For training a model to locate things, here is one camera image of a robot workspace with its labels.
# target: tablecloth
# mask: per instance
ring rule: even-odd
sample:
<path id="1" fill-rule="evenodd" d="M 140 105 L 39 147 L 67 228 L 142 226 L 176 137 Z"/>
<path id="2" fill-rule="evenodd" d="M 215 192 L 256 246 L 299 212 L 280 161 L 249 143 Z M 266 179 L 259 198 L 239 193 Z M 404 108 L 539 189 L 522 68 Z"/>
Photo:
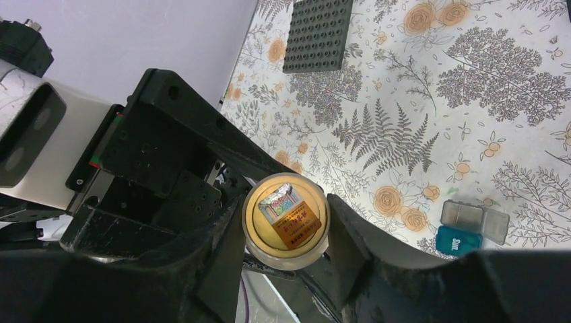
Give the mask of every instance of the tablecloth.
<path id="1" fill-rule="evenodd" d="M 354 0 L 339 71 L 281 72 L 292 0 L 260 0 L 222 112 L 281 163 L 425 252 L 445 200 L 571 248 L 563 0 Z"/>

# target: white strip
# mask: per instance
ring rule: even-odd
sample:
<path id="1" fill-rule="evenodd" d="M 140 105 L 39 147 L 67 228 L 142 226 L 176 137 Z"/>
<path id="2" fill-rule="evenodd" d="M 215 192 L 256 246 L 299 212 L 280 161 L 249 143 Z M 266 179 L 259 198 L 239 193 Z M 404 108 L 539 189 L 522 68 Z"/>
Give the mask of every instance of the white strip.
<path id="1" fill-rule="evenodd" d="M 264 276 L 264 279 L 266 280 L 266 282 L 268 283 L 268 285 L 271 287 L 271 289 L 273 290 L 273 292 L 276 294 L 277 298 L 279 298 L 279 300 L 282 302 L 283 306 L 285 306 L 285 309 L 288 311 L 288 313 L 290 314 L 290 316 L 294 319 L 294 321 L 296 321 L 296 323 L 301 323 L 300 319 L 298 318 L 298 316 L 294 313 L 294 311 L 292 311 L 292 309 L 290 308 L 290 306 L 288 305 L 288 303 L 286 303 L 286 301 L 283 299 L 283 297 L 281 296 L 281 294 L 277 291 L 277 289 L 273 286 L 273 284 L 271 283 L 271 281 L 267 278 L 266 275 L 262 275 Z"/>

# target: white wall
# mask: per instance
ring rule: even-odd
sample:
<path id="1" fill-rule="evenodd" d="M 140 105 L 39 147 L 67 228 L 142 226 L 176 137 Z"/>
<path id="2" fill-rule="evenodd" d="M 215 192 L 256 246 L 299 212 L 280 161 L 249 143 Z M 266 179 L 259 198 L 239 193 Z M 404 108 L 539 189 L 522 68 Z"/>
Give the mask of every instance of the white wall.
<path id="1" fill-rule="evenodd" d="M 0 0 L 0 16 L 42 25 L 46 77 L 124 104 L 150 67 L 177 72 L 216 107 L 257 0 Z"/>

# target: table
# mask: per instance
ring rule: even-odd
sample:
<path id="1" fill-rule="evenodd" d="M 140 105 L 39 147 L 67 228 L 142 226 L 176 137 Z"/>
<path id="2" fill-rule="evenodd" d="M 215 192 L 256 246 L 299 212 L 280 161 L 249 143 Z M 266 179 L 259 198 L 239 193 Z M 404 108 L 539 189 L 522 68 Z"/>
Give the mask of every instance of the table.
<path id="1" fill-rule="evenodd" d="M 571 28 L 553 0 L 354 0 L 340 71 L 281 72 L 292 0 L 260 0 L 224 115 L 363 218 L 435 250 L 448 199 L 503 246 L 571 248 Z"/>

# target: cable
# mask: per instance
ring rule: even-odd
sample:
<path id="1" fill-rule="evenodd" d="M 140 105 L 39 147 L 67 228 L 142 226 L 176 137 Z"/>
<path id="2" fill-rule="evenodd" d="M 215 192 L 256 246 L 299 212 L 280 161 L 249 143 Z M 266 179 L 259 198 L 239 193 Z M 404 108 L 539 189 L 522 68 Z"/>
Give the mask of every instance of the cable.
<path id="1" fill-rule="evenodd" d="M 250 323 L 250 302 L 248 301 L 248 293 L 246 292 L 246 285 L 244 284 L 244 277 L 242 277 L 242 275 L 240 275 L 240 286 L 242 286 L 244 305 L 246 307 L 246 323 Z"/>

